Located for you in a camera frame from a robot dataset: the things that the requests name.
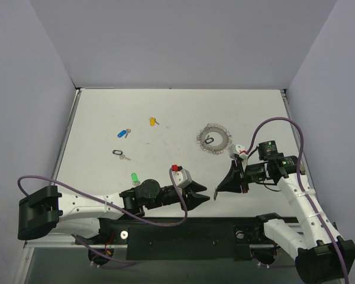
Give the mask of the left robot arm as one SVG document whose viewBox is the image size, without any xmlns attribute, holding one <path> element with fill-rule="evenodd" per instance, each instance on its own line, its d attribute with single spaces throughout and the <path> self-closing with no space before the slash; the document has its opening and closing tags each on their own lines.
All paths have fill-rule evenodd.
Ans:
<svg viewBox="0 0 355 284">
<path fill-rule="evenodd" d="M 124 217 L 142 220 L 144 211 L 179 204 L 188 212 L 210 200 L 203 194 L 206 187 L 191 181 L 181 185 L 160 186 L 154 179 L 112 195 L 90 196 L 87 193 L 62 193 L 48 185 L 27 195 L 19 202 L 19 240 L 36 240 L 49 233 L 79 235 L 102 244 L 110 229 L 101 219 Z"/>
</svg>

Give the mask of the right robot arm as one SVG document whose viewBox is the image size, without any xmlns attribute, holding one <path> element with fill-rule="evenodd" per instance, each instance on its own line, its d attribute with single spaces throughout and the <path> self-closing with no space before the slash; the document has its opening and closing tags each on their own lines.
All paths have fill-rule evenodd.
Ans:
<svg viewBox="0 0 355 284">
<path fill-rule="evenodd" d="M 345 279 L 355 259 L 355 244 L 343 239 L 327 218 L 298 158 L 278 152 L 275 141 L 260 143 L 257 151 L 259 163 L 249 164 L 243 146 L 230 146 L 231 167 L 215 193 L 247 193 L 252 183 L 273 181 L 292 208 L 301 232 L 277 213 L 269 213 L 257 216 L 253 237 L 259 242 L 273 241 L 288 253 L 304 283 Z"/>
</svg>

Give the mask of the metal key organizer disc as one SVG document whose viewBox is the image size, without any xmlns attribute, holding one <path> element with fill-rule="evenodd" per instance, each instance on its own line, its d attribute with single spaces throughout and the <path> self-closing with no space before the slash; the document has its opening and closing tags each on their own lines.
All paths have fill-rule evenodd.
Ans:
<svg viewBox="0 0 355 284">
<path fill-rule="evenodd" d="M 207 135 L 214 138 L 213 143 L 205 144 L 204 140 Z M 228 150 L 233 141 L 230 132 L 224 126 L 217 123 L 209 123 L 197 133 L 196 142 L 202 151 L 218 155 Z"/>
</svg>

